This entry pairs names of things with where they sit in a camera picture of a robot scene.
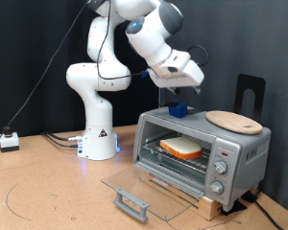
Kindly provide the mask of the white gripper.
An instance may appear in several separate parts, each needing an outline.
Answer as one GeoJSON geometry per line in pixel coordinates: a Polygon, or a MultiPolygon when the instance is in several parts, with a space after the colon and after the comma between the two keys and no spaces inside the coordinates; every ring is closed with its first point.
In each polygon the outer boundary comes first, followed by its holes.
{"type": "Polygon", "coordinates": [[[169,90],[178,95],[179,87],[193,86],[193,91],[201,94],[199,85],[204,80],[204,73],[187,52],[173,50],[167,59],[153,57],[147,63],[149,75],[157,87],[170,87],[169,90]]]}

